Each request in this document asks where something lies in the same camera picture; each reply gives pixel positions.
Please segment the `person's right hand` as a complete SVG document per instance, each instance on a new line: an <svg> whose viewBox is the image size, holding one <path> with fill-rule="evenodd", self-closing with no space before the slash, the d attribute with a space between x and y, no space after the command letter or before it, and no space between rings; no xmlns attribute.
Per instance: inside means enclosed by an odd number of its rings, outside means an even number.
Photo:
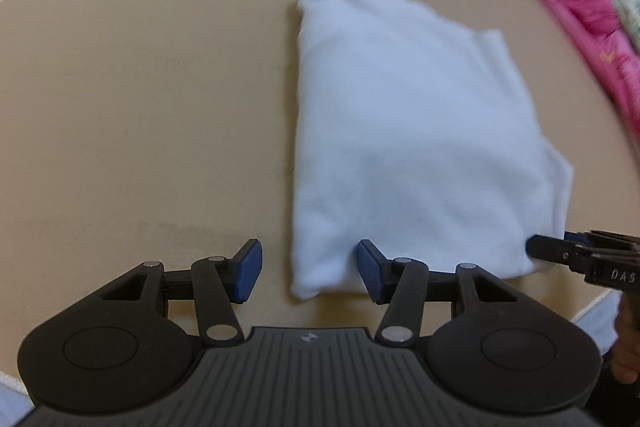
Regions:
<svg viewBox="0 0 640 427"><path fill-rule="evenodd" d="M629 298L623 295L614 322L617 339L611 349L610 367L614 377L622 384L638 381L640 372L639 329Z"/></svg>

